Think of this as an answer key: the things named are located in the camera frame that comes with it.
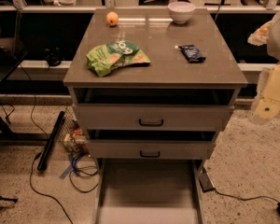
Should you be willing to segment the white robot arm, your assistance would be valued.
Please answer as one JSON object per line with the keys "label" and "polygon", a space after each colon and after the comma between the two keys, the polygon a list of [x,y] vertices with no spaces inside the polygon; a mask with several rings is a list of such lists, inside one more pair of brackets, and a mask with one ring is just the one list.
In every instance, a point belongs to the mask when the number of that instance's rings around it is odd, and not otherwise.
{"label": "white robot arm", "polygon": [[277,60],[274,68],[264,68],[260,72],[257,95],[251,105],[249,120],[262,125],[280,111],[280,9],[248,38],[248,42],[255,46],[266,44],[268,55]]}

